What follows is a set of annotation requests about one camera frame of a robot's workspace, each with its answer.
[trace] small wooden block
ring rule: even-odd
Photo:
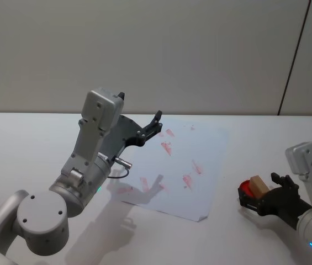
[[[270,190],[259,176],[254,176],[250,178],[249,189],[256,199],[261,198],[265,193]]]

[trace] cable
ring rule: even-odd
[[[125,175],[120,176],[120,177],[108,177],[108,178],[120,179],[120,178],[125,178],[125,177],[127,177],[127,176],[129,175],[130,171],[129,171],[126,167],[124,167],[124,168],[125,168],[125,170],[126,170],[126,174],[125,174]]]

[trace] white paper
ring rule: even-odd
[[[115,199],[200,221],[209,214],[228,132],[176,119],[162,123],[162,133],[135,151],[130,175],[109,188]]]

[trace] table surface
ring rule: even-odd
[[[151,115],[128,115],[146,125]],[[297,264],[311,265],[312,250],[275,216],[242,209],[237,188],[259,174],[290,174],[284,151],[312,141],[312,117],[171,116],[229,131],[229,143],[209,217],[192,222],[110,201],[102,186],[83,213],[69,219],[70,238],[59,253],[40,257],[17,238],[7,256],[18,264]],[[0,203],[18,189],[47,190],[71,154],[78,114],[0,113]],[[122,155],[128,158],[131,151]],[[309,201],[299,183],[302,198]],[[125,226],[131,221],[133,226]]]

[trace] red scribble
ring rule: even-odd
[[[185,184],[189,187],[189,189],[192,190],[191,186],[193,185],[193,180],[191,179],[191,177],[189,175],[184,175],[183,180]]]
[[[147,179],[144,177],[141,177],[140,180],[141,180],[142,191],[148,192],[150,189],[149,189],[149,185],[147,184]]]
[[[167,133],[169,136],[171,136],[171,137],[175,137],[175,136],[174,136],[174,133],[171,131],[171,129],[167,129],[167,130],[166,130],[166,133]]]
[[[169,189],[168,189],[163,183],[160,183],[160,187],[161,187],[166,193],[169,193]]]
[[[169,155],[172,155],[172,148],[171,148],[171,143],[170,142],[168,142],[168,143],[163,142],[163,143],[161,143],[161,146],[163,146],[163,148],[167,151],[167,153]]]
[[[131,192],[133,190],[132,187],[129,187],[129,188],[119,188],[117,193],[118,194],[123,194],[123,193],[126,193],[126,192]]]
[[[196,173],[198,173],[199,175],[201,175],[204,171],[203,169],[201,168],[201,166],[199,166],[194,159],[192,159],[192,162],[193,162],[193,168],[195,170]]]

